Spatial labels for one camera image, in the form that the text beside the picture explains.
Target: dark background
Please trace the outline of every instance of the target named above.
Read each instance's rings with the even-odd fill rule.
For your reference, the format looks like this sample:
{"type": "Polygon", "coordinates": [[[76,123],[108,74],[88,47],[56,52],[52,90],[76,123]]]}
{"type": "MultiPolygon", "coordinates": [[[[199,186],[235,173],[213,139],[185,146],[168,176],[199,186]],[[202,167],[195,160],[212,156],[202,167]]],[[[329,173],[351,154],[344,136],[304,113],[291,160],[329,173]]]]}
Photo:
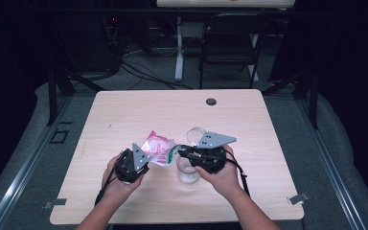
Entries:
{"type": "MultiPolygon", "coordinates": [[[[95,6],[89,0],[74,2],[95,6]]],[[[289,78],[308,68],[318,54],[323,56],[317,71],[320,93],[345,126],[355,165],[368,186],[368,3],[344,4],[336,26],[333,22],[290,21],[271,78],[289,78]],[[323,41],[327,41],[324,37],[330,35],[332,49],[321,52],[323,41]]],[[[106,71],[114,64],[114,50],[100,34],[103,31],[98,17],[42,21],[38,15],[22,12],[22,6],[20,1],[0,1],[0,173],[33,114],[35,89],[47,82],[55,66],[106,71]],[[79,21],[80,27],[73,28],[69,20],[79,21]],[[78,48],[86,44],[85,51],[78,48]],[[77,51],[73,57],[78,59],[68,54],[77,51]]],[[[299,0],[296,10],[330,12],[337,7],[340,3],[299,0]]]]}

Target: table top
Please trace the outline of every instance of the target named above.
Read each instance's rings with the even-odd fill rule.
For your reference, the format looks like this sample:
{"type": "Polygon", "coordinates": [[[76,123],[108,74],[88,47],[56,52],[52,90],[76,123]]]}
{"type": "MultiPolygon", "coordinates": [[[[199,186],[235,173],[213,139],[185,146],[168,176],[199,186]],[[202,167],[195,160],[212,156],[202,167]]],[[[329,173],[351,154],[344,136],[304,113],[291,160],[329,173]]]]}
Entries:
{"type": "Polygon", "coordinates": [[[158,7],[292,8],[295,0],[157,0],[158,7]]]}
{"type": "MultiPolygon", "coordinates": [[[[271,219],[301,219],[301,204],[262,94],[258,90],[103,91],[97,94],[57,198],[53,224],[78,224],[94,207],[107,162],[141,146],[151,131],[188,145],[193,127],[237,138],[230,144],[245,171],[251,197],[271,219]],[[213,98],[215,105],[206,100],[213,98]]],[[[208,182],[180,182],[175,164],[149,164],[141,186],[110,223],[238,221],[230,204],[208,182]]]]}

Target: transparent cup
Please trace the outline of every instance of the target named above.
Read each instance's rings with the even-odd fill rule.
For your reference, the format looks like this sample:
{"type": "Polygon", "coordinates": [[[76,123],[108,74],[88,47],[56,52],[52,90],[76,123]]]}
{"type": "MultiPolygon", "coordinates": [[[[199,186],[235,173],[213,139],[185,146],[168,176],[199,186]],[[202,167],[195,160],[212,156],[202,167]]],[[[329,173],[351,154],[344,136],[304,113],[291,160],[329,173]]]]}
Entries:
{"type": "Polygon", "coordinates": [[[196,146],[205,134],[205,129],[202,127],[193,127],[187,132],[187,141],[190,145],[196,146]]]}
{"type": "Polygon", "coordinates": [[[192,184],[199,180],[199,174],[196,172],[196,168],[191,166],[191,163],[187,158],[178,155],[176,163],[177,175],[182,182],[186,184],[192,184]]]}

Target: black curtain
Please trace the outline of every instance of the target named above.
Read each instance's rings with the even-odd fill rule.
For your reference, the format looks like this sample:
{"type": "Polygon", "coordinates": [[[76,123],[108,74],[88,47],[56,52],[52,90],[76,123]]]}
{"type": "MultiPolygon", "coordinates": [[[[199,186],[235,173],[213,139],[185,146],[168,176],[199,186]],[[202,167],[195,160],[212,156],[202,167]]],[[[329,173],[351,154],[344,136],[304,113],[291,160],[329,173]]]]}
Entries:
{"type": "Polygon", "coordinates": [[[39,21],[20,9],[20,1],[0,1],[0,174],[35,110],[35,90],[51,72],[42,44],[55,53],[50,42],[42,40],[39,21]]]}
{"type": "Polygon", "coordinates": [[[368,186],[368,2],[298,0],[296,10],[333,16],[291,20],[270,79],[315,71],[319,92],[347,130],[355,165],[368,186]]]}

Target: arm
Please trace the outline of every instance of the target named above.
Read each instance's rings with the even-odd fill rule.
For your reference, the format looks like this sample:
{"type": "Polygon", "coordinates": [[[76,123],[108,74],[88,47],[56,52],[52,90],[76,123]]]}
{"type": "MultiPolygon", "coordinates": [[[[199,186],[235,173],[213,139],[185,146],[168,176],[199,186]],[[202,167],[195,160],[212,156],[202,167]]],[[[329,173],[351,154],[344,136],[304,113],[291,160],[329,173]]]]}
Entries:
{"type": "MultiPolygon", "coordinates": [[[[224,148],[233,152],[229,146],[224,148]]],[[[229,153],[226,153],[226,157],[233,159],[229,153]]],[[[199,175],[210,182],[215,190],[232,205],[242,229],[280,229],[244,192],[239,184],[235,165],[226,163],[225,167],[216,174],[209,174],[200,167],[195,168],[199,175]]]]}
{"type": "MultiPolygon", "coordinates": [[[[107,164],[103,172],[103,184],[108,178],[113,166],[119,156],[113,157],[107,164]]],[[[134,183],[126,184],[115,178],[105,189],[103,198],[82,221],[77,229],[101,229],[104,230],[113,214],[118,208],[127,201],[129,196],[135,191],[142,182],[143,176],[139,177],[134,183]]]]}

